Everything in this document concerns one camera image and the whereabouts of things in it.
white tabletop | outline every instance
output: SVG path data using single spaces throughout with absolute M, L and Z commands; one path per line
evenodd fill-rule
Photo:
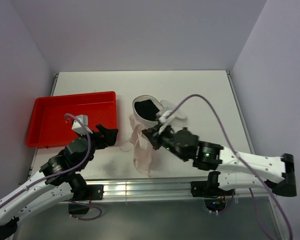
M 241 152 L 250 152 L 231 85 L 223 70 L 61 72 L 53 95 L 105 91 L 116 92 L 119 136 L 116 146 L 95 152 L 93 161 L 81 171 L 85 179 L 147 178 L 135 169 L 133 150 L 122 152 L 117 147 L 131 136 L 129 115 L 133 113 L 132 102 L 141 95 L 151 95 L 159 101 L 168 100 L 175 104 L 190 94 L 205 96 L 219 114 L 234 147 Z M 227 145 L 215 116 L 201 99 L 190 99 L 181 110 L 187 120 L 174 120 L 172 126 L 175 130 L 188 127 L 202 141 Z M 61 149 L 39 149 L 32 173 Z M 207 176 L 208 172 L 192 167 L 191 161 L 182 162 L 167 150 L 160 149 L 153 153 L 150 174 L 154 178 L 175 178 Z

white plug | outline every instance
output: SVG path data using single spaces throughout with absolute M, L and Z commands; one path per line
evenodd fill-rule
M 88 127 L 88 116 L 87 115 L 78 115 L 76 116 L 76 118 L 83 124 L 85 125 L 85 129 L 89 132 L 92 133 L 92 131 L 90 130 L 90 128 Z M 85 135 L 86 131 L 81 127 L 81 125 L 74 120 L 73 124 L 72 124 L 72 128 L 73 131 L 75 131 L 77 134 L 79 135 Z
M 166 127 L 172 122 L 172 120 L 176 118 L 174 114 L 167 118 L 167 116 L 171 114 L 171 112 L 171 110 L 168 110 L 163 113 L 161 117 L 159 117 L 159 122 L 163 124 L 159 129 L 159 135 L 166 129 Z

cable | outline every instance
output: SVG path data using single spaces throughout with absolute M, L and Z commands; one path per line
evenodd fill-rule
M 233 191 L 232 191 L 232 196 L 231 196 L 230 202 L 229 202 L 229 203 L 226 203 L 225 208 L 224 208 L 223 210 L 221 210 L 221 211 L 218 211 L 218 214 L 225 213 L 225 212 L 227 212 L 227 211 L 229 210 L 230 206 L 231 206 L 231 205 L 233 204 L 233 202 L 234 202 L 235 194 L 236 194 L 236 191 L 233 190 Z
M 193 97 L 198 97 L 198 98 L 201 98 L 203 99 L 207 104 L 208 106 L 210 107 L 210 109 L 212 110 L 215 118 L 217 119 L 219 125 L 220 125 L 220 128 L 222 130 L 222 133 L 225 137 L 225 140 L 227 142 L 227 144 L 229 145 L 229 148 L 231 149 L 231 151 L 233 152 L 233 154 L 237 157 L 238 160 L 240 160 L 245 166 L 247 169 L 249 169 L 249 171 L 251 173 L 253 173 L 253 175 L 255 175 L 258 180 L 261 182 L 261 184 L 264 186 L 265 190 L 268 192 L 268 194 L 270 195 L 270 197 L 273 199 L 274 203 L 276 204 L 276 206 L 278 207 L 286 225 L 287 225 L 287 228 L 288 228 L 288 232 L 289 232 L 289 240 L 293 240 L 293 231 L 292 231 L 292 227 L 290 225 L 290 222 L 288 220 L 288 217 L 287 215 L 285 214 L 283 208 L 281 207 L 280 203 L 278 202 L 278 200 L 276 199 L 276 196 L 272 193 L 271 189 L 266 185 L 266 183 L 262 180 L 262 178 L 260 177 L 260 175 L 245 161 L 243 160 L 239 155 L 237 155 L 237 152 L 235 150 L 235 148 L 233 147 L 233 145 L 231 144 L 230 140 L 229 140 L 229 137 L 226 133 L 226 130 L 224 128 L 224 125 L 222 124 L 220 118 L 219 118 L 219 115 L 217 114 L 215 108 L 212 106 L 212 104 L 208 101 L 208 99 L 206 99 L 204 96 L 202 95 L 199 95 L 199 94 L 192 94 L 190 96 L 187 96 L 185 99 L 183 99 L 176 107 L 175 109 L 172 110 L 172 112 L 166 117 L 166 118 L 169 118 L 172 114 L 174 114 L 180 107 L 181 105 L 183 105 L 188 99 L 190 98 L 193 98 Z
M 252 189 L 249 188 L 249 191 L 251 193 L 251 197 L 252 197 L 252 201 L 253 201 L 253 208 L 254 208 L 254 212 L 255 212 L 255 215 L 256 215 L 256 219 L 258 220 L 258 223 L 259 223 L 259 226 L 260 228 L 262 229 L 262 231 L 264 232 L 264 234 L 271 240 L 275 240 L 271 235 L 270 233 L 268 232 L 268 230 L 266 229 L 265 225 L 263 224 L 261 218 L 260 218 L 260 215 L 259 215 L 259 210 L 258 210 L 258 207 L 257 207 L 257 203 L 256 203 L 256 198 L 254 196 L 254 193 L 252 192 Z
M 100 207 L 95 206 L 93 204 L 88 204 L 88 203 L 81 203 L 81 202 L 77 202 L 77 201 L 68 201 L 69 203 L 72 204 L 77 204 L 77 205 L 81 205 L 81 206 L 85 206 L 85 207 L 89 207 L 89 208 L 93 208 L 93 209 L 97 209 L 99 210 L 99 214 L 97 216 L 91 217 L 91 218 L 83 218 L 83 217 L 78 217 L 76 215 L 70 215 L 72 218 L 77 219 L 77 220 L 81 220 L 81 221 L 91 221 L 91 220 L 95 220 L 100 218 L 101 214 L 102 214 L 102 210 Z
M 6 201 L 4 201 L 3 203 L 1 203 L 0 204 L 0 209 L 3 208 L 8 203 L 10 203 L 15 198 L 17 198 L 18 196 L 20 196 L 21 194 L 23 194 L 24 192 L 28 191 L 31 187 L 33 187 L 37 183 L 40 183 L 40 182 L 42 182 L 44 180 L 51 179 L 51 178 L 54 178 L 54 177 L 57 177 L 57 176 L 60 176 L 60 175 L 63 175 L 63 174 L 67 174 L 69 172 L 72 172 L 73 170 L 79 168 L 82 164 L 84 164 L 84 162 L 88 159 L 89 153 L 90 153 L 90 150 L 91 150 L 91 138 L 90 138 L 89 132 L 86 129 L 86 126 L 77 117 L 75 117 L 74 115 L 72 115 L 70 113 L 66 113 L 64 115 L 64 118 L 65 118 L 66 121 L 68 120 L 67 117 L 70 117 L 70 118 L 76 120 L 80 124 L 80 126 L 83 128 L 83 130 L 85 131 L 86 138 L 87 138 L 87 141 L 88 141 L 88 149 L 87 149 L 86 154 L 85 154 L 84 158 L 82 159 L 82 161 L 79 164 L 77 164 L 76 166 L 71 167 L 71 168 L 69 168 L 69 169 L 67 169 L 65 171 L 61 171 L 61 172 L 58 172 L 58 173 L 55 173 L 55 174 L 52 174 L 52 175 L 49 175 L 49 176 L 42 177 L 42 178 L 34 181 L 33 183 L 25 186 L 25 188 L 21 189 L 16 194 L 14 194 L 10 198 L 8 198 Z

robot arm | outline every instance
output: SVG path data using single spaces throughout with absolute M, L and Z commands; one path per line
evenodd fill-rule
M 80 167 L 61 173 L 77 166 L 86 156 L 88 139 L 81 133 L 58 155 L 51 157 L 27 182 L 0 199 L 0 240 L 14 234 L 18 226 L 33 215 L 59 202 L 81 200 L 89 194 L 86 181 L 76 172 L 83 170 L 94 158 L 95 150 L 113 146 L 118 134 L 118 129 L 106 129 L 102 125 L 97 125 L 96 128 L 99 132 L 88 131 L 91 148 L 88 158 Z M 61 174 L 39 181 L 56 173 Z
M 231 195 L 231 190 L 235 188 L 263 187 L 237 156 L 242 157 L 264 179 L 274 194 L 284 197 L 297 195 L 294 158 L 291 154 L 285 153 L 278 157 L 238 151 L 233 154 L 226 146 L 199 141 L 199 137 L 186 127 L 175 133 L 170 125 L 165 125 L 164 128 L 162 126 L 159 123 L 142 131 L 153 149 L 164 147 L 184 162 L 193 160 L 192 165 L 195 168 L 212 171 L 207 181 L 193 187 L 194 197 Z

gray wall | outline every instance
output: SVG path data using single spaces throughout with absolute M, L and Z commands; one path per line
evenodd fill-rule
M 10 0 L 55 71 L 231 70 L 266 0 Z
M 8 0 L 0 0 L 0 198 L 24 182 L 33 149 L 25 136 L 37 97 L 46 96 L 53 75 Z
M 268 0 L 232 71 L 258 154 L 294 154 L 295 198 L 280 198 L 300 240 L 300 0 Z

